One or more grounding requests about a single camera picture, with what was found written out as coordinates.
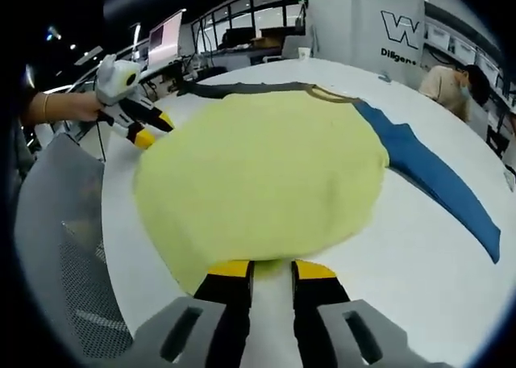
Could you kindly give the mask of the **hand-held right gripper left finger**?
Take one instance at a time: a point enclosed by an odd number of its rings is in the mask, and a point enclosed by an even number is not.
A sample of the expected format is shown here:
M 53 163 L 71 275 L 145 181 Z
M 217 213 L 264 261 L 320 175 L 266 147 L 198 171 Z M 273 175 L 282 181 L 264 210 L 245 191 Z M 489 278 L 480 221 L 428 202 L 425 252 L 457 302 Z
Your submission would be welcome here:
M 253 261 L 213 266 L 192 296 L 175 299 L 144 325 L 134 367 L 238 367 L 250 331 Z

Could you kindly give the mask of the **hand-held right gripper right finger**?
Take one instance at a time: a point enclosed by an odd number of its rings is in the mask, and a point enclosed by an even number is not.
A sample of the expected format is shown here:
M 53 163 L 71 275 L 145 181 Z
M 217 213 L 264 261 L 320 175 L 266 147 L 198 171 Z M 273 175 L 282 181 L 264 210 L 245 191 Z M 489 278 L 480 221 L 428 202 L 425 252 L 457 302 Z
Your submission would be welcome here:
M 406 334 L 364 302 L 351 301 L 336 274 L 292 261 L 293 330 L 304 367 L 407 367 Z

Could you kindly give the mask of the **person's left hand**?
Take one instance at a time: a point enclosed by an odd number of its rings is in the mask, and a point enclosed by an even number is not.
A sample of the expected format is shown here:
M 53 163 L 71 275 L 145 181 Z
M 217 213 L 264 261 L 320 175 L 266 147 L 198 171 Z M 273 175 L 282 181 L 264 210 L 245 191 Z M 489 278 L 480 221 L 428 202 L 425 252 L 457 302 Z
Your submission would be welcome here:
M 52 94 L 48 97 L 46 116 L 48 121 L 95 121 L 103 109 L 93 91 L 85 93 Z

